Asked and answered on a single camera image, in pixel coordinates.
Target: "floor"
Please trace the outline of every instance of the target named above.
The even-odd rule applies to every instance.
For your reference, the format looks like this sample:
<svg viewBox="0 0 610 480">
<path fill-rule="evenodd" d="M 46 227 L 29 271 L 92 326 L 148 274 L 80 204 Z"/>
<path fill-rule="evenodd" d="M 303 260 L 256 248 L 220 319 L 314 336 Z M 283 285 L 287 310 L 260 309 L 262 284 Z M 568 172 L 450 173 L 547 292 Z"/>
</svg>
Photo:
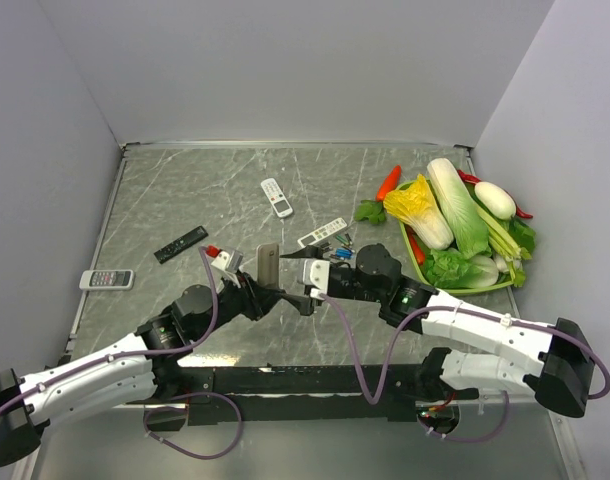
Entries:
<svg viewBox="0 0 610 480">
<path fill-rule="evenodd" d="M 153 252 L 197 225 L 205 243 L 232 246 L 245 254 L 244 269 L 254 275 L 258 244 L 278 242 L 282 252 L 296 240 L 336 217 L 351 222 L 361 199 L 373 198 L 383 178 L 400 164 L 410 180 L 428 162 L 447 157 L 469 171 L 467 151 L 416 146 L 304 146 L 302 148 L 136 147 L 125 155 L 124 171 L 102 238 L 97 268 L 136 272 L 129 292 L 94 292 L 87 297 L 74 356 L 84 356 L 132 332 L 177 298 L 189 285 L 206 283 L 195 251 L 164 265 Z M 279 220 L 260 189 L 275 177 L 295 214 Z M 352 223 L 356 245 L 381 242 L 413 269 L 397 222 Z M 296 265 L 281 265 L 282 287 L 300 293 Z M 498 312 L 514 313 L 509 290 L 468 297 Z M 363 363 L 379 363 L 392 329 L 377 317 L 378 305 L 342 302 L 354 329 Z M 418 363 L 436 346 L 468 347 L 406 332 L 393 361 Z M 348 364 L 346 339 L 334 312 L 320 308 L 300 317 L 289 305 L 277 306 L 259 322 L 241 318 L 218 330 L 183 359 L 186 365 Z M 500 407 L 494 398 L 463 406 L 461 436 L 494 428 Z M 105 480 L 123 478 L 310 479 L 413 477 L 419 480 L 567 478 L 552 421 L 533 404 L 512 405 L 503 434 L 484 446 L 449 444 L 427 438 L 416 423 L 384 420 L 249 422 L 241 443 L 226 457 L 201 462 L 143 438 L 140 407 L 123 407 L 65 426 L 45 442 L 32 478 Z M 233 424 L 185 428 L 175 440 L 198 452 L 216 452 L 233 433 Z"/>
<path fill-rule="evenodd" d="M 80 357 L 134 331 L 195 283 L 207 284 L 195 250 L 159 265 L 153 252 L 197 225 L 209 232 L 204 243 L 231 246 L 245 254 L 243 268 L 255 275 L 255 251 L 278 242 L 283 253 L 298 250 L 296 240 L 327 222 L 352 222 L 362 199 L 372 199 L 384 177 L 400 164 L 410 180 L 433 158 L 447 157 L 470 170 L 467 150 L 416 148 L 269 148 L 135 149 L 126 155 L 116 200 L 103 239 L 97 268 L 130 268 L 129 292 L 92 292 L 87 298 L 74 351 Z M 268 177 L 281 185 L 294 215 L 277 218 L 259 186 Z M 398 222 L 352 223 L 356 247 L 383 243 L 414 276 Z M 283 260 L 282 287 L 302 293 L 297 262 Z M 512 312 L 509 290 L 470 296 L 467 301 L 498 312 Z M 342 302 L 353 326 L 363 363 L 382 362 L 392 329 L 378 319 L 377 304 Z M 414 333 L 401 336 L 397 363 L 420 363 L 436 346 L 469 347 Z M 216 331 L 182 361 L 185 365 L 340 365 L 351 362 L 347 340 L 327 305 L 300 317 L 285 302 L 259 322 L 237 319 Z"/>
</svg>

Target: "red chili pepper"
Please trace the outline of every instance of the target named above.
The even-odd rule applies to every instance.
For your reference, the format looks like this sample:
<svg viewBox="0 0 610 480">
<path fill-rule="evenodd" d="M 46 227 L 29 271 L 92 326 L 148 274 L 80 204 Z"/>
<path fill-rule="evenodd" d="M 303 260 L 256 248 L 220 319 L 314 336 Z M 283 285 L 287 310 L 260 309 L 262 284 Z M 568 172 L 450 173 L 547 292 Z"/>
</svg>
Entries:
<svg viewBox="0 0 610 480">
<path fill-rule="evenodd" d="M 462 170 L 456 171 L 458 172 L 458 176 L 461 177 L 461 180 L 463 180 L 463 182 L 465 183 L 471 183 L 472 185 L 476 185 L 478 182 L 482 181 L 480 178 L 477 178 L 474 175 L 470 175 L 469 173 L 465 173 Z M 516 205 L 516 216 L 520 218 L 534 218 L 534 215 L 532 215 L 531 213 L 525 213 L 523 210 L 518 208 L 518 205 Z"/>
<path fill-rule="evenodd" d="M 396 165 L 394 169 L 387 176 L 381 188 L 378 189 L 378 193 L 376 193 L 376 201 L 382 202 L 385 200 L 385 195 L 394 190 L 398 186 L 398 180 L 401 178 L 401 169 L 400 165 Z"/>
<path fill-rule="evenodd" d="M 411 227 L 405 226 L 405 232 L 407 233 L 407 240 L 409 240 L 409 244 L 412 247 L 412 253 L 414 253 L 414 258 L 416 259 L 416 263 L 422 265 L 425 263 L 425 253 L 421 250 L 421 247 L 418 246 L 418 242 L 414 238 L 414 230 Z"/>
</svg>

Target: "blue object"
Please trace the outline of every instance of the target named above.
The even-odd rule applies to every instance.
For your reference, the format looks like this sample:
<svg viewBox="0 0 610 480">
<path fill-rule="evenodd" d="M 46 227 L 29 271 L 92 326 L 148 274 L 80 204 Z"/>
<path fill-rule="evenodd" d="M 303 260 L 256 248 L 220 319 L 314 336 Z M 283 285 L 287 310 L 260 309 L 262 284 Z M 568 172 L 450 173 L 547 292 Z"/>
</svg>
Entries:
<svg viewBox="0 0 610 480">
<path fill-rule="evenodd" d="M 352 258 L 352 252 L 350 252 L 349 250 L 346 250 L 344 248 L 337 248 L 336 255 L 341 258 Z"/>
</svg>

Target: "black remote control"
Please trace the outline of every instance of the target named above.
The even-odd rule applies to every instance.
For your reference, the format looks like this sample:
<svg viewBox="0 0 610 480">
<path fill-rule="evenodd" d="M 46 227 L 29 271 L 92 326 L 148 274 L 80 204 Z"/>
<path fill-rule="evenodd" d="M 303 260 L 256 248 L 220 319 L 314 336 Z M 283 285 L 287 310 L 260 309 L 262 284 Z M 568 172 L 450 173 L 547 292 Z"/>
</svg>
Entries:
<svg viewBox="0 0 610 480">
<path fill-rule="evenodd" d="M 182 237 L 177 238 L 169 245 L 165 245 L 157 252 L 154 252 L 154 256 L 156 257 L 156 260 L 158 260 L 158 263 L 162 265 L 167 260 L 174 258 L 179 253 L 196 245 L 205 237 L 207 237 L 207 230 L 205 230 L 203 226 L 197 227 L 191 232 L 187 232 Z"/>
</svg>

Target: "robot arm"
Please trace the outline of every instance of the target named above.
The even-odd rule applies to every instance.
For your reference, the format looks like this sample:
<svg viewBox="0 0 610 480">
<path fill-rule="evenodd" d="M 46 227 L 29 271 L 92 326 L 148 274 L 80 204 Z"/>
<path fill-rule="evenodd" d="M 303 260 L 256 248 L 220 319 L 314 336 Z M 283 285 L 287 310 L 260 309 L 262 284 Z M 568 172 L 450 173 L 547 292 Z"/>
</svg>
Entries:
<svg viewBox="0 0 610 480">
<path fill-rule="evenodd" d="M 316 252 L 304 253 L 316 256 Z M 404 330 L 450 338 L 492 354 L 452 351 L 445 355 L 440 378 L 454 390 L 528 392 L 543 407 L 561 415 L 578 418 L 585 414 L 595 364 L 576 323 L 559 318 L 552 326 L 512 319 L 509 314 L 498 321 L 496 312 L 402 275 L 400 262 L 381 244 L 362 248 L 355 269 L 335 266 L 318 257 L 306 259 L 300 273 L 306 293 L 313 298 L 328 295 L 378 302 L 379 317 L 395 328 L 412 312 L 427 308 L 427 313 L 412 320 Z M 557 333 L 587 348 L 583 351 Z"/>
<path fill-rule="evenodd" d="M 212 268 L 223 279 L 215 328 L 239 315 L 257 321 L 280 300 L 288 301 L 301 315 L 311 315 L 326 296 L 378 302 L 379 317 L 395 328 L 411 313 L 427 310 L 403 329 L 458 340 L 492 355 L 434 349 L 428 359 L 440 368 L 432 367 L 431 373 L 417 382 L 417 388 L 439 385 L 439 389 L 447 386 L 451 392 L 472 388 L 533 392 L 541 405 L 562 415 L 580 417 L 585 412 L 594 363 L 577 347 L 547 331 L 564 331 L 587 345 L 574 322 L 559 319 L 555 327 L 533 324 L 541 327 L 541 331 L 534 331 L 521 326 L 529 322 L 518 325 L 510 318 L 500 323 L 481 319 L 473 313 L 495 319 L 498 314 L 405 277 L 400 262 L 380 244 L 361 249 L 356 268 L 331 264 L 311 246 L 286 255 L 304 258 L 299 276 L 305 285 L 304 296 L 288 294 L 274 282 L 263 286 L 240 272 L 242 256 L 234 250 L 217 251 L 214 257 Z M 104 350 L 22 378 L 13 370 L 1 372 L 0 466 L 35 450 L 50 425 L 126 402 L 167 401 L 179 390 L 182 369 L 177 361 L 190 353 L 183 347 L 192 348 L 192 342 L 203 337 L 212 313 L 210 288 L 194 285 L 160 315 Z M 177 353 L 155 353 L 163 349 L 176 349 Z M 121 356 L 121 352 L 143 353 Z M 85 367 L 90 361 L 96 365 Z M 60 380 L 50 381 L 57 377 Z M 28 395 L 33 389 L 36 393 Z M 4 407 L 19 395 L 25 397 Z"/>
</svg>

